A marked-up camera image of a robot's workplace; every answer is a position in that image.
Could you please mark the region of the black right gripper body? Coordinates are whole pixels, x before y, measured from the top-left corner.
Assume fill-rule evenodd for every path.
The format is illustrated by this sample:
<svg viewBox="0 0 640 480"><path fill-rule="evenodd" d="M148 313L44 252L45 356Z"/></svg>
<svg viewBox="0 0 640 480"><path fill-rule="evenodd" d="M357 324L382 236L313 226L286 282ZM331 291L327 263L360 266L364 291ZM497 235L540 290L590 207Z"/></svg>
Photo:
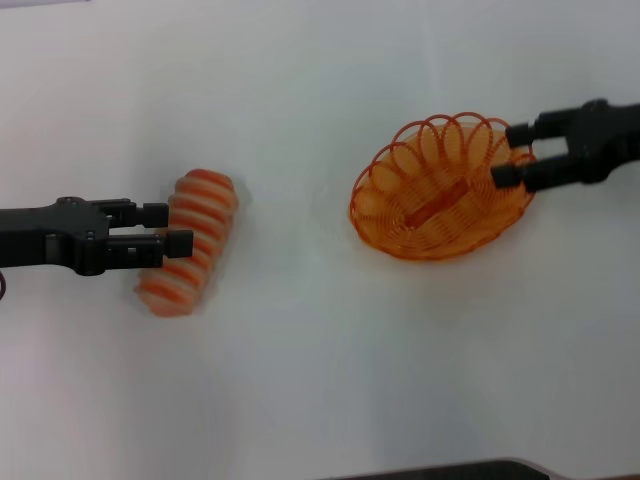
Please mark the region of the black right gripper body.
<svg viewBox="0 0 640 480"><path fill-rule="evenodd" d="M639 104L587 102L572 116L565 139L572 181L602 182L618 167L639 160Z"/></svg>

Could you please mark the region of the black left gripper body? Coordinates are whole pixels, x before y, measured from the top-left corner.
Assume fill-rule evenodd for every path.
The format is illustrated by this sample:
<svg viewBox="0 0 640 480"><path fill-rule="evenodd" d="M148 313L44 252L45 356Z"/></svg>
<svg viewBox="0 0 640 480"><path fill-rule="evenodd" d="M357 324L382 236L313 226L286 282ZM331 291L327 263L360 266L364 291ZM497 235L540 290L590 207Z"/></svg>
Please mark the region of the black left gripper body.
<svg viewBox="0 0 640 480"><path fill-rule="evenodd" d="M135 219L129 199L61 197L44 207L3 209L1 266L56 265L81 276L101 275L117 268L110 230L133 226Z"/></svg>

